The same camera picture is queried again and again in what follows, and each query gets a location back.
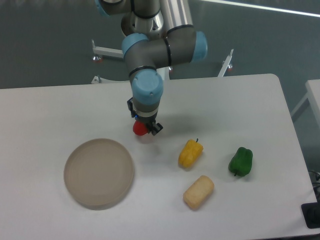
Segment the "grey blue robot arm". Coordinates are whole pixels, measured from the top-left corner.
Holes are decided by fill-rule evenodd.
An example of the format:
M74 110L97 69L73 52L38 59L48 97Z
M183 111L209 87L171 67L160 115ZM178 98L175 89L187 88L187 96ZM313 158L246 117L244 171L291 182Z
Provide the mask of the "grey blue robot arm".
M193 25L187 0L97 0L103 16L123 14L121 43L132 98L127 101L138 136L156 135L163 126L156 121L163 79L158 69L201 61L208 42Z

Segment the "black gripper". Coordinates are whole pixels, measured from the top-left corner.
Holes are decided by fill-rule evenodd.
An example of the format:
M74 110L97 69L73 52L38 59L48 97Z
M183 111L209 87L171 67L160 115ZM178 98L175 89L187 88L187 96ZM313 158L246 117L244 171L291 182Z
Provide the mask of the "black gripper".
M132 97L127 101L127 107L128 107L128 110L130 111L131 117L134 118L135 121L144 123L148 131L153 136L157 135L163 129L163 126L160 123L155 122L155 119L153 117L142 117L136 114Z

